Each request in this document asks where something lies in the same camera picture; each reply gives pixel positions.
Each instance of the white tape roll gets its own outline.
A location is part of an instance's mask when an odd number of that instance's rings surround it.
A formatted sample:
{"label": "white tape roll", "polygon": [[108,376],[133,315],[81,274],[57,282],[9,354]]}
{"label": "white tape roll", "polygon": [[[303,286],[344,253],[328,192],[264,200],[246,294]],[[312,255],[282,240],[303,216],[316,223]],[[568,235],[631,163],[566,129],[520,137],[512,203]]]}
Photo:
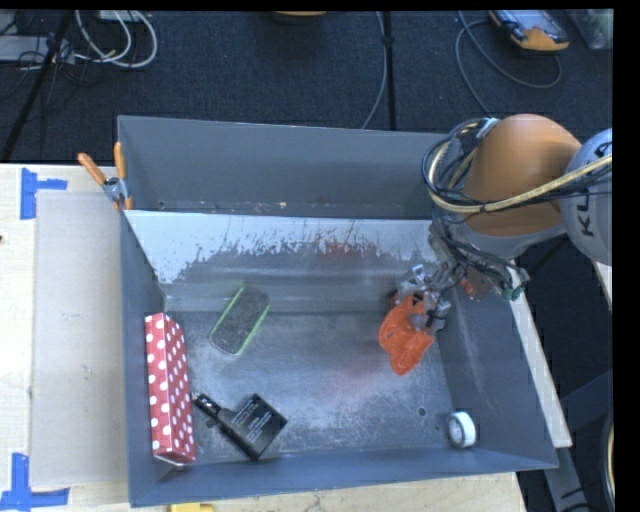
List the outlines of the white tape roll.
{"label": "white tape roll", "polygon": [[449,439],[458,448],[468,448],[476,442],[476,426],[464,411],[454,412],[447,418]]}

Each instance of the power adapter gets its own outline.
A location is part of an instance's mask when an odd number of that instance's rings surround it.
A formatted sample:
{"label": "power adapter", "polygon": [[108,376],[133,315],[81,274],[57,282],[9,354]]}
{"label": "power adapter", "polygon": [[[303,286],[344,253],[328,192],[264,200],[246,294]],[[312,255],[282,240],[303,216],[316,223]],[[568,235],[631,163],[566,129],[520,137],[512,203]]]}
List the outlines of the power adapter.
{"label": "power adapter", "polygon": [[193,403],[213,418],[222,432],[256,461],[287,424],[287,420],[254,394],[235,412],[221,407],[207,395],[193,393]]}

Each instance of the blue tape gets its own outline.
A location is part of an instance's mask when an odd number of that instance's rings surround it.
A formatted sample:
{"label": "blue tape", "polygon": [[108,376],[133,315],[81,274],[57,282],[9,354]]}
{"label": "blue tape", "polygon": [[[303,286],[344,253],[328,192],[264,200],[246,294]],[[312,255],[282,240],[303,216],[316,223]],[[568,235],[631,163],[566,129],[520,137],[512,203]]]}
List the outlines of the blue tape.
{"label": "blue tape", "polygon": [[51,492],[31,492],[29,487],[29,457],[21,453],[11,456],[11,490],[3,491],[0,510],[30,512],[32,507],[55,507],[66,505],[69,489]]}
{"label": "blue tape", "polygon": [[20,195],[20,219],[36,216],[36,192],[41,189],[66,190],[66,180],[38,180],[38,175],[26,167],[22,168],[22,190]]}

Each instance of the wooden table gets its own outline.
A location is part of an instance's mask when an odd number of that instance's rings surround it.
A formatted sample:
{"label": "wooden table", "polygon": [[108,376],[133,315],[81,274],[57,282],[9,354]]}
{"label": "wooden table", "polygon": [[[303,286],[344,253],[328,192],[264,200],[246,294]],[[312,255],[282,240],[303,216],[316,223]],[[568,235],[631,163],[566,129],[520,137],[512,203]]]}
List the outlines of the wooden table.
{"label": "wooden table", "polygon": [[[0,490],[8,489],[11,454],[29,455],[30,386],[35,289],[37,217],[20,220],[20,171],[23,165],[0,165]],[[65,193],[101,192],[79,166],[28,165],[39,179],[67,180]],[[114,176],[111,168],[103,169]],[[540,347],[537,332],[524,298],[512,304],[536,386],[542,399],[554,446],[571,445]],[[71,487],[69,504],[54,510],[130,510],[126,474],[120,481]],[[47,489],[34,488],[34,491]],[[262,496],[213,502],[218,512],[259,511],[360,511],[446,510],[448,512],[526,510],[515,474],[456,477],[412,483],[379,485],[335,491]],[[164,511],[167,507],[134,510]]]}

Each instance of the polka dot box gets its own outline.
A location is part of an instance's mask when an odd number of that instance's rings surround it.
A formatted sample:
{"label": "polka dot box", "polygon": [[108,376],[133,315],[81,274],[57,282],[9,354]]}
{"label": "polka dot box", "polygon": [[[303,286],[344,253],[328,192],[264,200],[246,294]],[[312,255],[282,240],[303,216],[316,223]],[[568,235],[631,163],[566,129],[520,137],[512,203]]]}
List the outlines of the polka dot box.
{"label": "polka dot box", "polygon": [[165,313],[145,317],[151,449],[183,465],[195,460],[191,391],[182,327]]}

